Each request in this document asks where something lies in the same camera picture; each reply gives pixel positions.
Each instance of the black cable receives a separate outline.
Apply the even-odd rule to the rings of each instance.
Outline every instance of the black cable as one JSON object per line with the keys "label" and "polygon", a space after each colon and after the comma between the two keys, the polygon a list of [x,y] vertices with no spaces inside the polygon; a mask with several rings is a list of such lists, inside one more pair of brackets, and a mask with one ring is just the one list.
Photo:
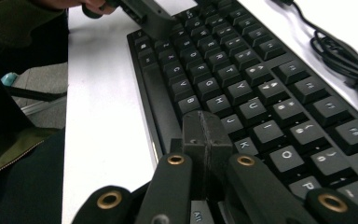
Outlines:
{"label": "black cable", "polygon": [[324,63],[337,73],[345,76],[348,79],[346,81],[348,86],[358,92],[358,53],[343,41],[308,21],[295,2],[285,0],[284,3],[289,6],[293,5],[301,20],[315,30],[310,44],[315,52],[321,56]]}

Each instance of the black keyboard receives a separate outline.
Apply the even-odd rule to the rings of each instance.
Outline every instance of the black keyboard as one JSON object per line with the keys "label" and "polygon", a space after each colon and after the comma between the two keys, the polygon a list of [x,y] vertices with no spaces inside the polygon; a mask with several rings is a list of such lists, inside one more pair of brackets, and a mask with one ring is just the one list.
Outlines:
{"label": "black keyboard", "polygon": [[328,187],[358,204],[356,109],[240,3],[174,17],[167,41],[128,35],[158,156],[182,137],[184,114],[210,111],[300,201]]}

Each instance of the green sleeve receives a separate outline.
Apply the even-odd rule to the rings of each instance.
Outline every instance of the green sleeve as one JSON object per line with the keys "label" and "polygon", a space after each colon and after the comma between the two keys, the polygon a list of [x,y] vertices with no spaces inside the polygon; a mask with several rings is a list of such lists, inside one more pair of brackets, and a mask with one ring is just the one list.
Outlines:
{"label": "green sleeve", "polygon": [[30,0],[0,0],[0,47],[30,45],[32,30],[62,13],[63,10],[45,9]]}

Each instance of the black plastic part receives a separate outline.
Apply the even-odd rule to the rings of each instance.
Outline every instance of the black plastic part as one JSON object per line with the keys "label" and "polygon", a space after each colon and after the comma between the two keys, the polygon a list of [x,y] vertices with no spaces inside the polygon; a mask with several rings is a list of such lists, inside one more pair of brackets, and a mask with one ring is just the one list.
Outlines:
{"label": "black plastic part", "polygon": [[81,5],[81,9],[83,13],[91,19],[99,19],[102,17],[102,15],[89,10],[84,3]]}
{"label": "black plastic part", "polygon": [[216,115],[192,111],[183,116],[183,152],[194,163],[192,200],[221,201],[228,158],[234,153],[231,140]]}
{"label": "black plastic part", "polygon": [[176,24],[175,19],[153,0],[121,0],[118,4],[153,39],[168,39]]}
{"label": "black plastic part", "polygon": [[128,223],[132,196],[124,188],[107,186],[93,192],[77,212],[73,224]]}
{"label": "black plastic part", "polygon": [[192,161],[183,153],[163,156],[135,223],[189,223],[191,169]]}
{"label": "black plastic part", "polygon": [[232,156],[228,162],[227,180],[235,191],[231,197],[238,197],[242,211],[252,223],[317,223],[257,157]]}
{"label": "black plastic part", "polygon": [[320,223],[358,223],[358,205],[332,189],[311,190],[305,206]]}

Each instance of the desk surface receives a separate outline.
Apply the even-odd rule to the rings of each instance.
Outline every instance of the desk surface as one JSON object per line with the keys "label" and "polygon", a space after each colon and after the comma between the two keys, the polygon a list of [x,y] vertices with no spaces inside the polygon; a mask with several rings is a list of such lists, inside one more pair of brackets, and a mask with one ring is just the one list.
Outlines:
{"label": "desk surface", "polygon": [[[159,0],[170,14],[195,6],[192,0]],[[355,107],[358,97],[314,56],[312,30],[292,7],[270,0],[240,0],[245,7]],[[306,18],[358,51],[358,4],[297,0]],[[146,127],[126,35],[139,26],[119,8],[99,20],[69,11],[69,87],[62,223],[71,223],[93,191],[116,185],[133,191],[149,181],[156,161]]]}

